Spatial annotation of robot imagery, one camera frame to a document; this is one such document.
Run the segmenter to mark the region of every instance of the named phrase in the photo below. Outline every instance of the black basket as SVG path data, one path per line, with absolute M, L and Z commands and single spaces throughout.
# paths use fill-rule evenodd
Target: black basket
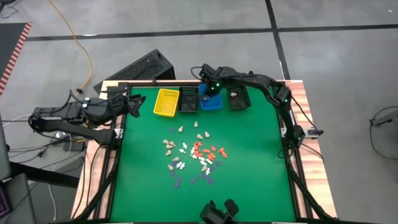
M 198 88 L 180 87 L 178 111 L 181 113 L 196 113 L 198 110 Z
M 231 110 L 244 110 L 251 106 L 248 90 L 245 86 L 229 87 L 226 92 Z

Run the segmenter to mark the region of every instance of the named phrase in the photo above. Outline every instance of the green mat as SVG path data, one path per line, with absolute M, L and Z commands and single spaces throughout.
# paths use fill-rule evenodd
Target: green mat
M 147 99 L 140 108 L 141 117 L 126 120 L 112 222 L 199 222 L 206 203 L 213 200 L 224 210 L 223 203 L 229 198 L 239 206 L 236 218 L 241 222 L 295 220 L 285 162 L 277 157 L 282 144 L 276 112 L 259 90 L 248 88 L 252 106 L 244 111 L 230 110 L 224 90 L 222 109 L 177 112 L 174 118 L 153 113 L 158 90 L 132 89 L 131 94 Z M 180 126 L 183 133 L 177 131 Z M 202 140 L 201 149 L 224 147 L 228 154 L 225 159 L 215 153 L 221 165 L 213 163 L 212 184 L 199 178 L 201 164 L 190 157 L 197 134 L 204 137 L 205 131 L 210 138 Z M 164 139 L 177 144 L 169 157 Z M 178 151 L 183 142 L 188 145 L 186 154 Z M 186 165 L 172 177 L 167 164 L 176 156 Z M 178 188 L 177 177 L 181 177 Z

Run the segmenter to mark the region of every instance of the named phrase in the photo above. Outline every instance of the white cable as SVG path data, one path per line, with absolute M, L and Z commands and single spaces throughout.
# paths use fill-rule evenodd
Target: white cable
M 26 118 L 27 116 L 30 116 L 30 115 L 31 115 L 31 114 L 25 114 L 25 115 L 22 115 L 22 116 L 19 116 L 19 117 L 13 119 L 12 121 L 16 121 L 16 120 L 21 119 L 21 118 Z M 6 126 L 8 126 L 8 125 L 11 124 L 11 123 L 12 123 L 12 122 L 8 122 L 7 124 L 3 125 L 3 127 L 6 127 Z
M 71 136 L 70 134 L 69 134 L 69 138 L 70 138 L 70 142 L 69 142 L 69 150 L 68 150 L 68 153 L 65 155 L 64 158 L 60 159 L 59 161 L 62 161 L 62 160 L 64 160 L 64 159 L 66 159 L 66 158 L 68 157 L 70 151 L 72 150 L 72 136 Z M 57 165 L 58 165 L 58 163 L 55 164 L 55 165 L 52 167 L 51 171 L 54 171 Z M 57 206 L 55 205 L 55 200 L 54 200 L 54 196 L 52 195 L 51 185 L 50 185 L 50 184 L 49 184 L 49 191 L 50 191 L 50 196 L 51 196 L 52 204 L 53 204 L 53 206 L 54 206 L 54 218 L 53 218 L 53 221 L 56 221 L 56 219 L 57 219 Z

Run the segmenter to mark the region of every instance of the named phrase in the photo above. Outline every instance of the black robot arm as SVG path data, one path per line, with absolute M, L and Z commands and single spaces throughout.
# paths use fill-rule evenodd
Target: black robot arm
M 123 96 L 108 100 L 86 98 L 72 103 L 65 103 L 57 108 L 37 107 L 29 117 L 29 124 L 34 131 L 63 131 L 66 133 L 94 139 L 102 146 L 114 145 L 116 132 L 111 129 L 94 129 L 113 120 L 115 125 L 119 115 L 130 113 L 139 117 L 139 107 L 146 97 L 141 95 Z
M 294 121 L 291 101 L 292 92 L 283 83 L 265 75 L 239 73 L 230 67 L 219 67 L 214 70 L 203 64 L 199 73 L 202 82 L 206 84 L 205 99 L 216 95 L 224 87 L 246 85 L 261 90 L 267 101 L 280 113 L 285 126 L 284 147 L 298 149 L 305 137 L 301 126 Z

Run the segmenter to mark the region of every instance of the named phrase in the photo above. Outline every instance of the blue basket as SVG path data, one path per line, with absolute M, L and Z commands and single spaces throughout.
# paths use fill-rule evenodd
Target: blue basket
M 199 85 L 199 96 L 203 96 L 206 90 L 206 84 Z M 218 110 L 223 107 L 223 101 L 221 100 L 220 94 L 212 96 L 211 98 L 203 101 L 200 99 L 200 107 L 203 110 Z

